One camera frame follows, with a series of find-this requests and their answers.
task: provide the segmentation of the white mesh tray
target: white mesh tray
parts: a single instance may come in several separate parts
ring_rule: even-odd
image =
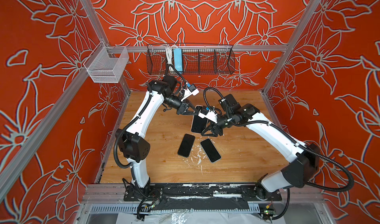
[[[88,57],[88,60],[84,63],[84,66],[93,82],[119,82],[129,60],[129,54],[126,47],[124,47],[118,58],[113,57],[112,53],[108,53],[107,48],[108,47],[104,46],[103,42],[100,42],[97,48]]]

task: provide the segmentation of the wooden table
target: wooden table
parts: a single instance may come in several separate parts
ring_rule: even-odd
[[[232,94],[241,106],[250,103],[269,117],[268,110],[258,91],[221,91]],[[135,115],[143,101],[145,92],[133,92],[129,99],[123,121],[123,128]],[[205,105],[203,93],[189,97],[194,105]],[[217,93],[207,93],[211,106],[218,105]],[[177,115],[174,109],[163,112],[158,109],[153,117],[145,140],[150,143],[147,170],[152,183],[167,182],[255,182],[262,175],[282,169],[288,162],[267,141],[246,127],[231,127],[223,130],[224,135],[210,137],[221,159],[211,163],[203,152],[200,141],[207,137],[190,131],[192,116]],[[183,136],[188,133],[196,137],[188,158],[177,155]],[[123,164],[127,161],[119,151]],[[119,168],[112,152],[104,168],[101,183],[122,183],[122,178],[131,180],[130,169]]]

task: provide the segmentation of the smartphone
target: smartphone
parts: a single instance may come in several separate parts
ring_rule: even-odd
[[[199,111],[202,108],[202,106],[197,105],[195,108],[197,111]],[[208,122],[209,120],[207,118],[201,118],[198,115],[193,116],[191,132],[202,133],[202,131],[206,128]]]
[[[194,141],[195,141],[195,136],[190,135],[190,134],[185,134],[183,136],[181,145],[178,148],[177,154],[186,158],[189,157]]]
[[[201,146],[211,163],[214,163],[221,158],[210,138],[201,141]]]

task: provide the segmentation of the red wall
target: red wall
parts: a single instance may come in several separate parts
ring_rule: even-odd
[[[0,0],[0,171],[99,43],[79,0]],[[80,88],[0,204],[0,222],[71,223],[93,183],[125,94]]]
[[[286,44],[309,0],[91,0],[113,46],[154,43]],[[188,76],[200,87],[262,89],[280,52],[238,53],[236,72]],[[124,76],[145,90],[143,53],[131,53]]]
[[[323,191],[338,223],[380,221],[380,2],[322,0],[269,93],[285,129],[353,174]],[[346,176],[321,163],[318,184]]]

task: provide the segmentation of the black wire basket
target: black wire basket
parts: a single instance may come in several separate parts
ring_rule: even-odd
[[[166,47],[174,44],[149,44],[146,55],[147,70],[150,75],[165,73]],[[227,75],[235,72],[235,54],[232,45],[186,44],[182,49],[183,75]]]

